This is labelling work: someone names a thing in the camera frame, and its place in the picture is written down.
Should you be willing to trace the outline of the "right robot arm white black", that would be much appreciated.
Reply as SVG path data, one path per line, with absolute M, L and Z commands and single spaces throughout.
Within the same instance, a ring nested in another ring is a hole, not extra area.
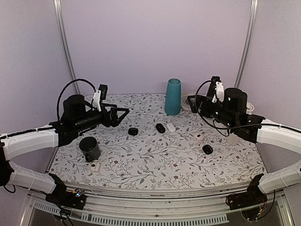
M 209 89 L 208 96 L 188 96 L 191 111 L 204 119 L 209 117 L 223 125 L 239 138 L 251 143 L 269 144 L 296 153 L 301 152 L 301 131 L 266 119 L 263 116 L 247 114 L 247 94 L 237 88 L 223 92 Z M 289 187 L 301 182 L 301 162 L 268 174 L 256 176 L 243 195 L 247 205 L 254 205 L 261 194 Z

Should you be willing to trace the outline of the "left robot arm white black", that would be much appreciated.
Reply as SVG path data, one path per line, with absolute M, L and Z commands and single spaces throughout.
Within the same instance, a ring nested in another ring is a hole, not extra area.
M 0 185 L 20 186 L 51 194 L 59 204 L 66 204 L 70 194 L 64 182 L 54 174 L 41 174 L 12 162 L 25 153 L 70 144 L 98 125 L 116 127 L 129 109 L 103 104 L 102 97 L 89 103 L 83 95 L 72 95 L 63 102 L 63 114 L 55 122 L 0 137 Z

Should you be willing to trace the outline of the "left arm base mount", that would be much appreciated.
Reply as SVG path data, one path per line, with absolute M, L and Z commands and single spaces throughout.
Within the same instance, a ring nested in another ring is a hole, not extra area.
M 55 182 L 55 188 L 52 193 L 46 194 L 45 200 L 47 202 L 69 207 L 73 209 L 83 210 L 86 204 L 87 196 L 83 190 L 75 189 L 74 191 L 67 191 L 64 182 L 55 174 L 48 174 Z

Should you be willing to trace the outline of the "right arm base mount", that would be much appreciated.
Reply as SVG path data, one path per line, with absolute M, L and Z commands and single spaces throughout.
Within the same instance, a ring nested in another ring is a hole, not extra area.
M 265 206 L 268 198 L 258 187 L 259 181 L 263 175 L 264 174 L 261 173 L 255 176 L 251 180 L 245 192 L 233 193 L 226 197 L 225 202 L 229 206 L 230 210 L 246 208 L 258 204 L 263 204 Z

